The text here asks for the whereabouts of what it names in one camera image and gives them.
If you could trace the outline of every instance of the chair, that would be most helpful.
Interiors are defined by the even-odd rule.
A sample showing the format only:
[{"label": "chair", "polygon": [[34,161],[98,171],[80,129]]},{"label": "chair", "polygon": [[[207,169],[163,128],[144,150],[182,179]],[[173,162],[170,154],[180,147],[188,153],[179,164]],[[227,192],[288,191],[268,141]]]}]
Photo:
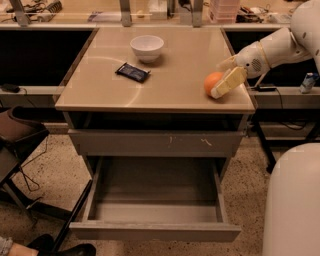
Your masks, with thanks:
[{"label": "chair", "polygon": [[57,251],[89,194],[92,180],[88,181],[71,211],[32,200],[23,194],[12,177],[22,170],[22,164],[49,135],[49,131],[41,122],[23,118],[25,112],[22,110],[14,107],[0,113],[0,200],[18,205],[34,223],[36,219],[31,210],[63,220],[52,249]]},{"label": "chair", "polygon": [[35,221],[28,210],[34,201],[27,200],[13,183],[12,176],[22,170],[22,163],[48,136],[49,131],[40,122],[20,118],[21,109],[14,107],[0,113],[0,188]]}]

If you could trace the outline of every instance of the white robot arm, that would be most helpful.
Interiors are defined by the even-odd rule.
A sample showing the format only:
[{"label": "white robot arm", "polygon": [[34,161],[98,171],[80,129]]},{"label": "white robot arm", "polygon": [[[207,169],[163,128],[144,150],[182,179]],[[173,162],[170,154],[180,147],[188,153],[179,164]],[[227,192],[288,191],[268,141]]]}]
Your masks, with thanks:
[{"label": "white robot arm", "polygon": [[320,0],[301,4],[292,15],[290,28],[281,28],[243,48],[237,55],[218,65],[225,75],[211,90],[220,98],[243,83],[246,78],[266,74],[285,63],[298,63],[314,58],[320,72]]}]

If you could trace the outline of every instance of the cabinet top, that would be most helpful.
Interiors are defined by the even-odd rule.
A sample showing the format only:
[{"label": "cabinet top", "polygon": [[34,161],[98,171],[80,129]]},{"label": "cabinet top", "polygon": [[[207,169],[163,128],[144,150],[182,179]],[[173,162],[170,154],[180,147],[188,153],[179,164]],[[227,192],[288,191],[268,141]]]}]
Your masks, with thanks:
[{"label": "cabinet top", "polygon": [[[164,40],[162,54],[144,64],[130,41],[139,35]],[[242,84],[215,100],[203,82],[216,64],[230,56],[219,28],[100,28],[56,103],[62,111],[252,113],[254,106]],[[150,71],[144,83],[117,75],[124,63]]]}]

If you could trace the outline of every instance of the drawer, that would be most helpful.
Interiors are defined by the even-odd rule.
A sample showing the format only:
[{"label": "drawer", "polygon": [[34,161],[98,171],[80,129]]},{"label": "drawer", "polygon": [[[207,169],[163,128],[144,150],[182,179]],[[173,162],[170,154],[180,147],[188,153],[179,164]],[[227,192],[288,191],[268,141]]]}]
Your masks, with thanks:
[{"label": "drawer", "polygon": [[231,157],[240,131],[69,130],[79,155]]},{"label": "drawer", "polygon": [[213,159],[101,157],[83,218],[70,229],[80,239],[231,242]]}]

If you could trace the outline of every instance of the black shoe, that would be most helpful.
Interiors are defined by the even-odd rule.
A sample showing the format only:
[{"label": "black shoe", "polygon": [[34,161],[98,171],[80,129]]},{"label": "black shoe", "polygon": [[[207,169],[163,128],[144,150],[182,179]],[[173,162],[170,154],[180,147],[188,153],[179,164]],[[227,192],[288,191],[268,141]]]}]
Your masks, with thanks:
[{"label": "black shoe", "polygon": [[38,256],[95,256],[96,248],[92,244],[79,244],[61,252],[42,252]]},{"label": "black shoe", "polygon": [[53,237],[49,234],[44,234],[33,240],[27,247],[37,251],[51,251],[54,246]]}]

